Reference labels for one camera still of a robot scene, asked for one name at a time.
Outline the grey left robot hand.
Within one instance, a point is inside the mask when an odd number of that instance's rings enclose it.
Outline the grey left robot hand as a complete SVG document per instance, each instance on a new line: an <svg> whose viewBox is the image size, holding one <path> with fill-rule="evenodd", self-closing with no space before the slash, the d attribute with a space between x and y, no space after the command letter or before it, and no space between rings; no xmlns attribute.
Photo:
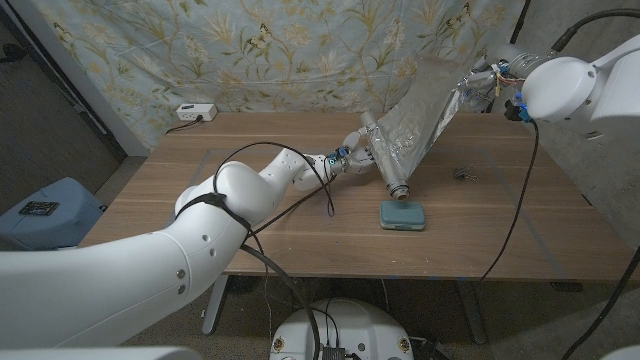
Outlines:
<svg viewBox="0 0 640 360"><path fill-rule="evenodd" d="M360 175L371 171L376 165L374 156L368 145L363 145L361 139L369 134L376 119L370 112L360 115L363 124L361 128L350 133L341 147L326 156L323 161L324 169L329 177L342 173Z"/></svg>

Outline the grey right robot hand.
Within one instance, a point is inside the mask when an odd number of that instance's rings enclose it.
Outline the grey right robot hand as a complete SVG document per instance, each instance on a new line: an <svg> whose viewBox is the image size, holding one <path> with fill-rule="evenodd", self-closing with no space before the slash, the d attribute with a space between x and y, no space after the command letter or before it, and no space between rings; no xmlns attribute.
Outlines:
<svg viewBox="0 0 640 360"><path fill-rule="evenodd" d="M519 92L526 78L551 59L549 54L530 52L510 43L493 46L458 83L460 100L473 111L484 110L508 88Z"/></svg>

